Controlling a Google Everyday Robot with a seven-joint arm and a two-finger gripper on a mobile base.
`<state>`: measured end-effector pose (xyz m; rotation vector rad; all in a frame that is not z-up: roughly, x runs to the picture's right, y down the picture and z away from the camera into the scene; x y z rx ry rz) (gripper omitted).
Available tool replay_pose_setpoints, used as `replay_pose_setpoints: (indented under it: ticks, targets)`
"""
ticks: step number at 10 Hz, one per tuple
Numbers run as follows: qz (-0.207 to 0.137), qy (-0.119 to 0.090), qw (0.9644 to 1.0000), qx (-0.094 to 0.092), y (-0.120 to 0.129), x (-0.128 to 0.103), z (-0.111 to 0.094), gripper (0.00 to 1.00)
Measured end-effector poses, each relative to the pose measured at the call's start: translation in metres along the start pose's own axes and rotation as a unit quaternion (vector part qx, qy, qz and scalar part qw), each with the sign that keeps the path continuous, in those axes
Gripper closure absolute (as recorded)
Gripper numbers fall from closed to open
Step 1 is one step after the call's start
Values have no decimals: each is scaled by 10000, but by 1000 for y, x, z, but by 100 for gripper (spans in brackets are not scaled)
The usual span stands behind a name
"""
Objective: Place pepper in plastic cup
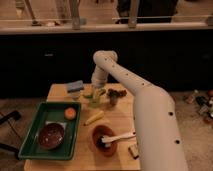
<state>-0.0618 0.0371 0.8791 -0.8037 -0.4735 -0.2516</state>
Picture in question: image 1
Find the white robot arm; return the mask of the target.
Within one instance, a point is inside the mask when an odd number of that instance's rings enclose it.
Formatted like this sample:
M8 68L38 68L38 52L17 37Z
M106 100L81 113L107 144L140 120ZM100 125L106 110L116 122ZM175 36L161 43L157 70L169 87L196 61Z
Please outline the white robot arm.
M92 85L102 88L113 76L134 97L133 116L143 171L189 171L175 115L167 91L117 63L115 51L97 51Z

